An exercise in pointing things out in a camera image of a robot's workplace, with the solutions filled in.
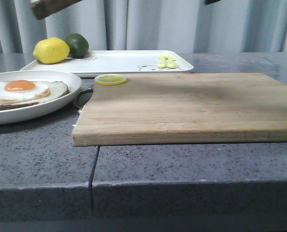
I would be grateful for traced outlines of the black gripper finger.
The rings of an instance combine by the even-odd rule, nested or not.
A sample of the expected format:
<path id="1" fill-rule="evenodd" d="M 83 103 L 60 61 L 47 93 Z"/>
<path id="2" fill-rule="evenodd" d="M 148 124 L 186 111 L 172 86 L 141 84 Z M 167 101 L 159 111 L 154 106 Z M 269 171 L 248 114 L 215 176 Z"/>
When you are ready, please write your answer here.
<path id="1" fill-rule="evenodd" d="M 205 5 L 210 5 L 210 4 L 219 2 L 219 1 L 220 1 L 220 0 L 204 0 L 204 4 L 205 4 Z"/>

